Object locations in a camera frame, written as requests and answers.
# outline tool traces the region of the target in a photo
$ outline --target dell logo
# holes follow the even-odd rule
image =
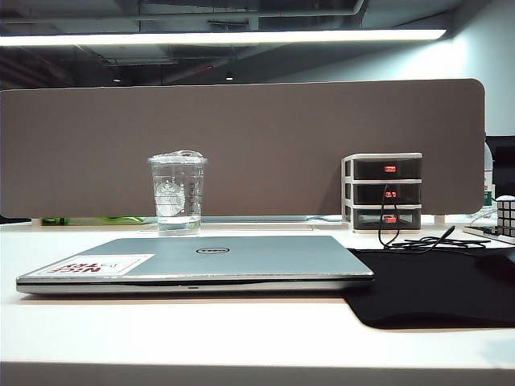
[[[226,253],[229,251],[229,248],[201,248],[197,249],[197,253],[202,253],[204,255],[214,255],[216,253]]]

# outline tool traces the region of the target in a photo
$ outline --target rubik's cube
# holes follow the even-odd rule
[[[496,233],[515,237],[515,200],[497,201]]]

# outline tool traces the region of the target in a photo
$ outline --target fluorescent light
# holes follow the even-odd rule
[[[255,44],[317,43],[378,40],[434,40],[446,30],[354,30],[226,32],[184,34],[98,34],[50,36],[0,36],[0,47],[19,46],[96,46],[127,44]]]

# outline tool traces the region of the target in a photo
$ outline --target sticker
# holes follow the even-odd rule
[[[29,276],[120,276],[153,256],[153,253],[135,255],[78,255],[40,269]]]

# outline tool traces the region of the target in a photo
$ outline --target white desk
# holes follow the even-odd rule
[[[335,227],[207,224],[201,236],[325,234],[349,248],[380,247],[376,235]],[[515,384],[515,329],[376,330],[336,295],[51,300],[16,292],[22,273],[116,238],[155,235],[139,229],[1,226],[2,386]]]

